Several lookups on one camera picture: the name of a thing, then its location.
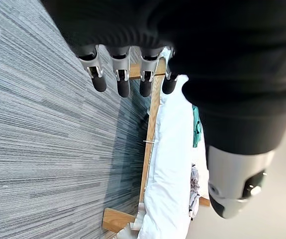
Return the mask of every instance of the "white bedding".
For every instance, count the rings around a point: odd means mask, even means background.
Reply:
[[[193,113],[182,94],[180,75],[170,95],[161,92],[155,143],[145,191],[146,215],[138,239],[185,239],[189,217],[191,164],[199,172],[200,195],[207,196],[208,170],[203,135],[192,147]]]

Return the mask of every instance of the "folded clothes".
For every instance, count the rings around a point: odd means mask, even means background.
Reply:
[[[199,174],[198,170],[196,169],[196,165],[191,166],[191,197],[189,201],[189,216],[193,219],[198,211],[198,204],[199,204]]]

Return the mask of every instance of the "striped carpet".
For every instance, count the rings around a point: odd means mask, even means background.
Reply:
[[[136,211],[149,99],[98,93],[35,0],[0,1],[0,239],[99,239]]]

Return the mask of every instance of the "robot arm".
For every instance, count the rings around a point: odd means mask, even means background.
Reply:
[[[204,128],[213,208],[232,217],[260,192],[286,130],[286,0],[42,3],[98,91],[106,89],[98,44],[113,59],[122,97],[130,46],[141,48],[142,96],[161,49],[173,47],[172,75],[188,75],[183,93]]]

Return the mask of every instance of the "wooden frame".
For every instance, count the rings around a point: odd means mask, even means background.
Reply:
[[[163,78],[165,76],[165,70],[166,70],[166,62],[164,58],[161,58],[158,62],[154,80],[153,80],[151,106],[150,106],[150,114],[149,114],[147,137],[146,137],[147,142],[145,146],[145,155],[144,155],[144,164],[143,164],[143,173],[142,173],[142,182],[141,182],[141,190],[140,190],[140,195],[139,195],[139,202],[144,202],[145,185],[146,185],[149,161],[150,161],[150,156],[151,156],[151,151],[152,151],[152,144],[150,142],[153,141],[154,134],[155,134],[156,116],[157,116],[158,108],[160,105],[160,90],[161,90],[161,84],[162,84]],[[139,64],[132,64],[130,66],[129,79],[130,80],[140,79]],[[199,204],[209,207],[210,201],[206,198],[201,197],[199,200]],[[129,215],[127,213],[119,212],[111,208],[106,208],[104,211],[102,227],[108,231],[118,233],[128,223],[134,222],[134,220],[135,220],[135,216]]]

